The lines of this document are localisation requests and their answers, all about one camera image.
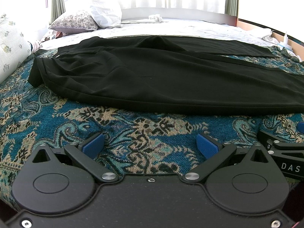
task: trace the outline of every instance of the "bed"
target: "bed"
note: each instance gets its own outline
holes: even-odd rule
[[[262,129],[287,142],[303,142],[297,129],[303,114],[269,116],[186,116],[146,113],[115,107],[88,105],[54,94],[45,85],[32,87],[28,82],[34,57],[51,58],[57,48],[77,44],[94,36],[111,38],[138,35],[194,36],[238,40],[268,47],[277,58],[227,55],[266,67],[278,67],[304,75],[299,59],[244,30],[204,21],[165,19],[159,24],[130,24],[123,28],[102,29],[53,39],[31,54],[0,86],[0,198],[18,210],[12,195],[14,179],[32,150],[42,143],[64,147],[82,142],[102,132],[104,150],[95,160],[122,176],[124,173],[184,174],[205,160],[196,147],[196,136],[204,131],[219,142],[231,141],[250,147]]]

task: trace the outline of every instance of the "patterned bedspread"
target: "patterned bedspread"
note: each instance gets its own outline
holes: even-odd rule
[[[304,66],[286,51],[272,47],[278,58],[235,57],[304,75]],[[205,160],[196,136],[205,131],[219,142],[249,147],[259,129],[290,142],[303,142],[296,125],[304,114],[271,116],[185,116],[143,113],[69,101],[46,86],[33,88],[27,78],[34,56],[52,57],[57,50],[39,50],[0,85],[0,198],[15,209],[13,181],[35,147],[63,147],[92,134],[105,134],[105,148],[95,159],[123,173],[186,173]]]

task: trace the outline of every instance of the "black fabric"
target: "black fabric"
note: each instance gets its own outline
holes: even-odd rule
[[[191,44],[197,40],[186,39]],[[304,77],[188,51],[186,41],[183,47],[173,42],[178,40],[183,41],[182,37],[161,36],[93,37],[59,48],[52,59],[35,58],[28,81],[34,87],[44,82],[58,95],[75,101],[134,111],[196,115],[304,112]],[[205,40],[197,41],[202,48],[208,48]],[[246,47],[235,48],[235,41],[214,41],[214,49],[216,44],[219,49],[222,44],[230,45],[246,54]],[[260,48],[244,45],[250,48],[248,52]]]

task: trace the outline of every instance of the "white bed sheet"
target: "white bed sheet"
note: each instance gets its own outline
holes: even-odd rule
[[[100,29],[93,32],[84,32],[52,39],[42,43],[42,49],[55,49],[67,45],[80,43],[91,37],[111,38],[135,35],[173,35],[173,36],[195,36],[209,39],[238,40],[259,46],[272,46],[269,42],[258,39],[245,30],[228,25],[219,25],[205,21],[164,19],[162,23],[147,24],[123,24],[122,28]]]

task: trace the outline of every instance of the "white pillow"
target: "white pillow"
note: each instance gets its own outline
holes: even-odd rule
[[[0,83],[31,54],[31,46],[15,22],[0,13]]]
[[[101,28],[122,27],[120,24],[122,12],[117,1],[91,0],[89,12]]]

